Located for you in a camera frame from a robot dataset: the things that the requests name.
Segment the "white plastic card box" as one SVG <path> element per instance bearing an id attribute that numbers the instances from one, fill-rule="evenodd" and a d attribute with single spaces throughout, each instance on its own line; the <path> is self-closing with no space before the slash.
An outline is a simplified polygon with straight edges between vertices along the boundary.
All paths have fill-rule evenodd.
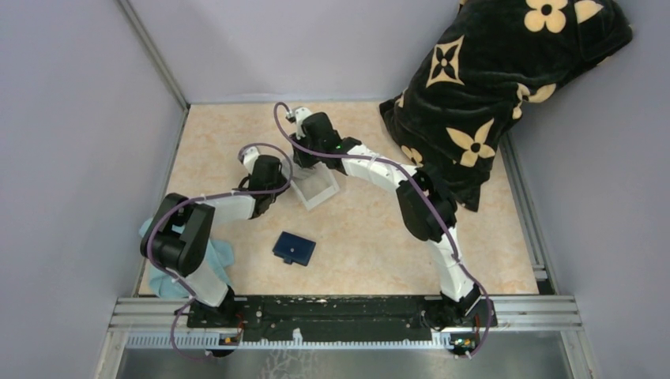
<path id="1" fill-rule="evenodd" d="M 294 160 L 293 155 L 291 160 L 291 187 L 307 211 L 311 211 L 339 192 L 340 187 L 333 172 L 324 163 L 317 162 L 313 167 L 303 168 Z"/>

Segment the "navy blue card holder wallet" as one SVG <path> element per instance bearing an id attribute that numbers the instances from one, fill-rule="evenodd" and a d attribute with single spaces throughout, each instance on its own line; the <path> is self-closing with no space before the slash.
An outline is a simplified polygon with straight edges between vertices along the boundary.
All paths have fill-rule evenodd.
<path id="1" fill-rule="evenodd" d="M 315 247 L 316 242 L 283 231 L 272 251 L 275 257 L 281 258 L 287 265 L 298 264 L 307 267 Z"/>

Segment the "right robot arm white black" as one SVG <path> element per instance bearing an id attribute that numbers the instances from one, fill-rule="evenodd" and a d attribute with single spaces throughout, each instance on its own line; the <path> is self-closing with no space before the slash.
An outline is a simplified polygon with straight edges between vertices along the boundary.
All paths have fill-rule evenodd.
<path id="1" fill-rule="evenodd" d="M 457 242 L 457 202 L 437 168 L 401 164 L 353 137 L 343 138 L 324 112 L 297 107 L 287 111 L 286 119 L 296 127 L 289 139 L 299 167 L 321 164 L 396 195 L 408 232 L 431 246 L 446 318 L 466 325 L 476 314 L 482 292 L 465 268 Z"/>

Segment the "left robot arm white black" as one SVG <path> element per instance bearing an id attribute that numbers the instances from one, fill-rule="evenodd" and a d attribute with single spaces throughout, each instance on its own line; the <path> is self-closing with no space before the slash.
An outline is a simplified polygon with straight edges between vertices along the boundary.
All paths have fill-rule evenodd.
<path id="1" fill-rule="evenodd" d="M 291 185 L 295 168 L 286 153 L 261 154 L 251 145 L 239 153 L 247 176 L 227 193 L 186 197 L 169 193 L 161 201 L 140 243 L 141 255 L 183 286 L 189 298 L 206 305 L 215 325 L 230 325 L 237 315 L 231 285 L 206 261 L 211 230 L 222 223 L 261 216 Z"/>

